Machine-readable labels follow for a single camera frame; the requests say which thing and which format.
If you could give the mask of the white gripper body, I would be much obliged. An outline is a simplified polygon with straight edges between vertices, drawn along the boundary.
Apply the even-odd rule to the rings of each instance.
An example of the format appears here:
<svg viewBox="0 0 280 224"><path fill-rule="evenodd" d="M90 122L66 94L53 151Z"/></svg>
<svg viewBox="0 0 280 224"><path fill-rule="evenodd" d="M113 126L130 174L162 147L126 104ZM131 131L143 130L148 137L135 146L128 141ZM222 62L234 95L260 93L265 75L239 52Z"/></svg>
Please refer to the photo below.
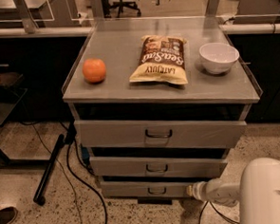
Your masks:
<svg viewBox="0 0 280 224"><path fill-rule="evenodd" d="M198 181L187 186L187 195L196 200L207 201L225 207L234 207L240 198L240 186L237 183L225 183L220 178Z"/></svg>

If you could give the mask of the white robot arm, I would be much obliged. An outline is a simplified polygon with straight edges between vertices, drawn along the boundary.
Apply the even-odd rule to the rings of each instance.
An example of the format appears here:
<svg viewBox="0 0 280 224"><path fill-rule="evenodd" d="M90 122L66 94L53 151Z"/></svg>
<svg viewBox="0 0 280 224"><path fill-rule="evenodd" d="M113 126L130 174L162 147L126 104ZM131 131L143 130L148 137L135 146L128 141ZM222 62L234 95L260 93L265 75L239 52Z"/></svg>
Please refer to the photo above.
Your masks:
<svg viewBox="0 0 280 224"><path fill-rule="evenodd" d="M220 178L187 186L194 199L225 207L239 204L240 224L280 224L280 160L258 158L247 164L239 183Z"/></svg>

